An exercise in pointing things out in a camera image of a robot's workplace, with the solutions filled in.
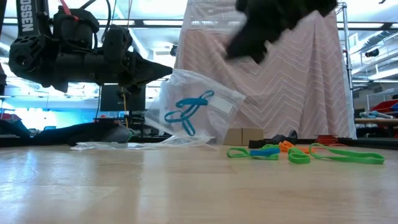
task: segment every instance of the ziplock bag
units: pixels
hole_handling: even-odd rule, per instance
[[[159,149],[159,148],[178,148],[178,147],[198,147],[206,144],[208,139],[198,139],[198,141],[190,141],[180,137],[172,136],[159,143],[116,143],[116,142],[78,142],[76,146],[71,147],[71,150],[82,151],[86,149],[99,150],[145,150],[145,149]]]
[[[174,69],[147,110],[145,121],[173,136],[220,146],[244,99],[206,76]]]

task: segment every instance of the wooden table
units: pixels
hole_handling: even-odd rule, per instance
[[[0,149],[0,223],[398,223],[384,165],[228,159],[226,149]]]
[[[398,119],[376,119],[376,118],[355,118],[356,124],[394,124],[398,125]]]

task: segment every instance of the blue plastic piece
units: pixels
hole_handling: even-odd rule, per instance
[[[176,102],[175,106],[177,108],[183,108],[189,105],[185,111],[171,111],[164,116],[164,120],[168,123],[179,123],[181,122],[182,127],[187,132],[189,136],[194,136],[196,134],[195,128],[190,122],[189,118],[192,117],[201,106],[207,106],[209,104],[207,98],[214,96],[213,90],[208,90],[198,98],[186,98]],[[174,114],[179,114],[179,118],[172,118]]]
[[[271,156],[280,153],[280,149],[266,149],[266,150],[251,150],[250,156]]]

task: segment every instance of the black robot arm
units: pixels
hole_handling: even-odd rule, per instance
[[[236,0],[235,8],[245,13],[247,21],[226,48],[227,59],[250,56],[261,63],[267,53],[265,42],[279,40],[286,29],[313,11],[327,16],[337,0]]]
[[[172,73],[128,51],[127,28],[111,25],[97,47],[100,25],[92,13],[64,5],[51,20],[48,11],[47,0],[17,0],[18,38],[10,47],[9,66],[18,77],[63,92],[68,82],[118,83],[134,92]]]

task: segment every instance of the small box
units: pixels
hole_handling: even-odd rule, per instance
[[[250,140],[264,139],[264,132],[260,128],[243,128],[242,129],[242,145],[248,146]]]
[[[224,139],[225,146],[242,146],[242,129],[230,128]]]

